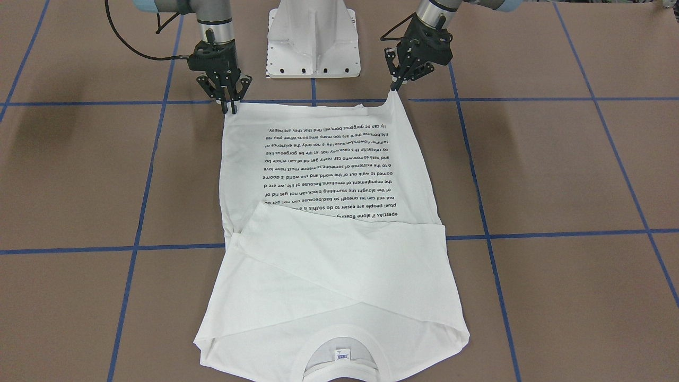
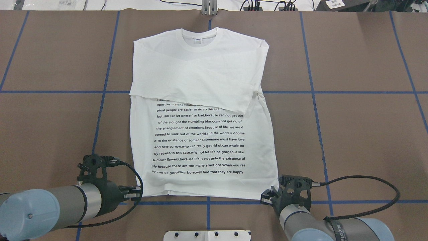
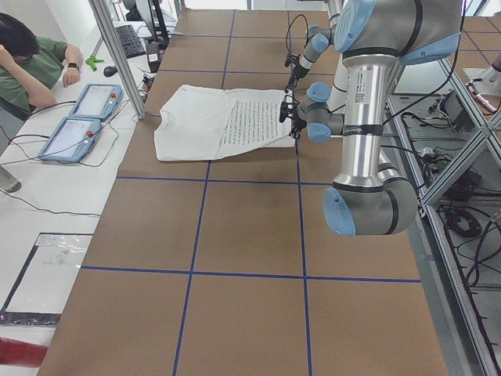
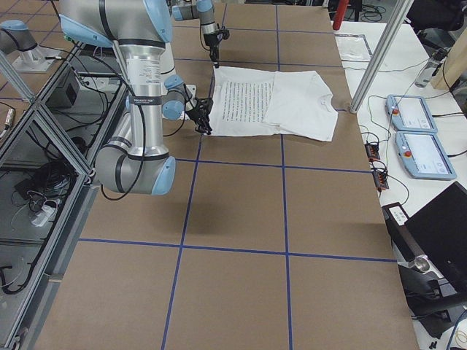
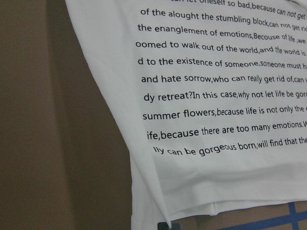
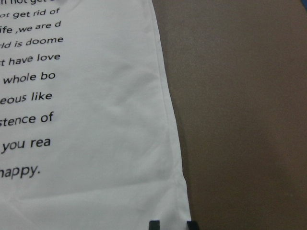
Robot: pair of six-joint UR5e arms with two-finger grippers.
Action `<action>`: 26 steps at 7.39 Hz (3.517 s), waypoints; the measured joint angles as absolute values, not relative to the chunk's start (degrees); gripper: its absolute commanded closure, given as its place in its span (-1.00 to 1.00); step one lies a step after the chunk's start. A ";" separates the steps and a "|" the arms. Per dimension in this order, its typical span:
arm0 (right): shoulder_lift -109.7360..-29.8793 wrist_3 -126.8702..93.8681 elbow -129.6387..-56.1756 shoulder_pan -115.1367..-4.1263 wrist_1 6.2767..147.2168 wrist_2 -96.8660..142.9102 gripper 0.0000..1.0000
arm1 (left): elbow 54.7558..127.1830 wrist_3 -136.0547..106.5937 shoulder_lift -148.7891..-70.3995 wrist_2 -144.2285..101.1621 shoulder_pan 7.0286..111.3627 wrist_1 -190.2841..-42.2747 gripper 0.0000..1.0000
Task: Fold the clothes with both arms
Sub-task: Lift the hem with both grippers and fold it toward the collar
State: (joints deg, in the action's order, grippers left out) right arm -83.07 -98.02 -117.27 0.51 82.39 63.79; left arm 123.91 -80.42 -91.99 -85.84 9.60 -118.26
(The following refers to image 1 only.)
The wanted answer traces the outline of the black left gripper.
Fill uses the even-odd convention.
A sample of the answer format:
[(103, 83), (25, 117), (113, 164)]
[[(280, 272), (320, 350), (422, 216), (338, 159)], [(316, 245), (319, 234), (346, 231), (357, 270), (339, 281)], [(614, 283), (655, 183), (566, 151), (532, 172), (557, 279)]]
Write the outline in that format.
[(387, 67), (392, 75), (391, 90), (398, 91), (408, 81), (416, 81), (433, 71), (433, 65), (448, 65), (453, 54), (450, 43), (452, 35), (444, 24), (448, 21), (445, 15), (438, 15), (434, 26), (430, 27), (418, 17), (417, 32), (422, 41), (406, 41), (398, 43), (397, 48), (386, 48)]

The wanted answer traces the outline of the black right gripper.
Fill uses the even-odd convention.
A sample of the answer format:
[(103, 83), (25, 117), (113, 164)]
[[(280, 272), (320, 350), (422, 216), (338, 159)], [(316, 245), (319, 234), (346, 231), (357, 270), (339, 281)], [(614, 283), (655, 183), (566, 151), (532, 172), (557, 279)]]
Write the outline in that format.
[(253, 80), (251, 76), (242, 74), (238, 67), (236, 41), (223, 44), (199, 41), (186, 60), (190, 70), (202, 72), (196, 81), (210, 99), (221, 105), (223, 114), (228, 113), (224, 89), (229, 89), (231, 114), (235, 115), (237, 103), (244, 99)]

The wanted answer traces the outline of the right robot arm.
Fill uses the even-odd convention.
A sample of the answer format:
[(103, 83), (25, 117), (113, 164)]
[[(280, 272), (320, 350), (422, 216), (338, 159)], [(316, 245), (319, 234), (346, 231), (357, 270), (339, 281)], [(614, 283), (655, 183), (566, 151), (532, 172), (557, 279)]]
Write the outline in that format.
[(242, 74), (237, 59), (229, 1), (135, 1), (143, 12), (196, 14), (201, 41), (184, 56), (190, 70), (201, 72), (196, 81), (224, 114), (236, 114), (237, 102), (245, 96), (252, 78)]

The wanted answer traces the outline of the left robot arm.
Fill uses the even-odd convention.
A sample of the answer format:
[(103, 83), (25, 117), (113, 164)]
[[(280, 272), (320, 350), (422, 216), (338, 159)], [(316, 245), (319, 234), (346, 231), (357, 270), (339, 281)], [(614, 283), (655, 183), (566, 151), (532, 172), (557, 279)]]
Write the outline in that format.
[(435, 65), (451, 62), (452, 35), (448, 25), (461, 7), (461, 1), (422, 1), (408, 15), (380, 37), (381, 41), (396, 41), (395, 48), (386, 48), (384, 56), (392, 83), (397, 91), (402, 84), (412, 82), (434, 71)]

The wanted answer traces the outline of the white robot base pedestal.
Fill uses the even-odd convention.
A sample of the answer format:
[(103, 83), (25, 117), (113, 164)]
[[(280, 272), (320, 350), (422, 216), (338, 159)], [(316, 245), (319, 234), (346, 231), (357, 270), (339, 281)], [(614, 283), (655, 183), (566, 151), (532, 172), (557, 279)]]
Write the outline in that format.
[(281, 1), (269, 11), (267, 37), (269, 78), (360, 75), (355, 11), (343, 1)]

